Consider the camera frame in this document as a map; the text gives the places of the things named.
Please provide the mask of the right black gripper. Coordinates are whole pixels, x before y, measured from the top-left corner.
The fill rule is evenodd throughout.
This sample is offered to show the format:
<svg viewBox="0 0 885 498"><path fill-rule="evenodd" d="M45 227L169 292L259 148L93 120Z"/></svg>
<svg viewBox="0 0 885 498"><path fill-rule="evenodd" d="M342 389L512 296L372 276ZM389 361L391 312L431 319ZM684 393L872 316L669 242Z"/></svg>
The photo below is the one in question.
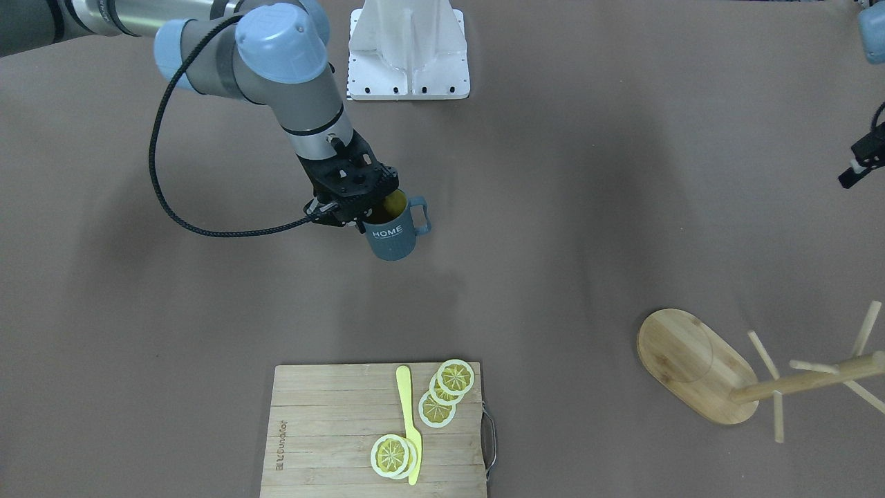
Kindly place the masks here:
<svg viewBox="0 0 885 498"><path fill-rule="evenodd" d="M313 186L313 201L304 206L312 223L344 226L367 221L370 211L399 188L398 171L377 160L360 133L350 144L332 139L335 152L325 160L298 158Z"/></svg>

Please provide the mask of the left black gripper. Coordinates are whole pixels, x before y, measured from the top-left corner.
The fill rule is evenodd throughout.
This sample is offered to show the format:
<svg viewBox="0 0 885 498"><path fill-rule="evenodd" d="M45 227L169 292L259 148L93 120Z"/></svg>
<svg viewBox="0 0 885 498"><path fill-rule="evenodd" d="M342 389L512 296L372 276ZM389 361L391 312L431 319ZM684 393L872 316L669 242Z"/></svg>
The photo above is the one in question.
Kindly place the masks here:
<svg viewBox="0 0 885 498"><path fill-rule="evenodd" d="M850 189L866 176L866 170L881 167L884 154L884 131L872 130L850 146L854 158L850 167L838 176L840 186Z"/></svg>

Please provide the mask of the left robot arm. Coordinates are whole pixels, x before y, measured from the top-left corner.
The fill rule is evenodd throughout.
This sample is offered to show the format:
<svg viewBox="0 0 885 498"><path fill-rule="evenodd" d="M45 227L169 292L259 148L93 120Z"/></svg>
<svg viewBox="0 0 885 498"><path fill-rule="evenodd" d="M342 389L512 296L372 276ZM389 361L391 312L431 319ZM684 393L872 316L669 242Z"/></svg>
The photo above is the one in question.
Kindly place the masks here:
<svg viewBox="0 0 885 498"><path fill-rule="evenodd" d="M884 62L884 3L882 1L862 1L863 9L859 13L859 34L865 58L872 65ZM853 159L850 167L838 176L844 189L850 189L860 180L868 176L884 164L884 104L880 104L873 119L869 132L851 145Z"/></svg>

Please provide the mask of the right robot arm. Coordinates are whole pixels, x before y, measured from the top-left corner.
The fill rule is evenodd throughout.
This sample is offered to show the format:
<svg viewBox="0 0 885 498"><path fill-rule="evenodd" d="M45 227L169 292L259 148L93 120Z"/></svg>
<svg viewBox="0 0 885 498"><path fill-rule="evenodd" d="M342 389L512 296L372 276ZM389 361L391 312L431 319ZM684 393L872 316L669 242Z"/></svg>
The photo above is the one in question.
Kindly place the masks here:
<svg viewBox="0 0 885 498"><path fill-rule="evenodd" d="M330 25L316 1L3 1L2 55L86 35L150 37L167 88L149 142L149 173L168 217L208 237L171 209L159 187L159 127L174 89L266 105L312 183L304 223L364 231L399 186L348 119L328 60Z"/></svg>

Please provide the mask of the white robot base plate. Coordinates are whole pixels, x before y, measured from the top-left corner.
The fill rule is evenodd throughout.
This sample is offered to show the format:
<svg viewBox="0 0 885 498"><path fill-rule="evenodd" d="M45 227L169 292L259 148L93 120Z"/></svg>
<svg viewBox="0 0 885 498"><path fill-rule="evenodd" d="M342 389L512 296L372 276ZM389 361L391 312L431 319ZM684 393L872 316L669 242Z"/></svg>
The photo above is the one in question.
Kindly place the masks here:
<svg viewBox="0 0 885 498"><path fill-rule="evenodd" d="M348 26L348 99L469 97L465 16L451 2L366 1Z"/></svg>

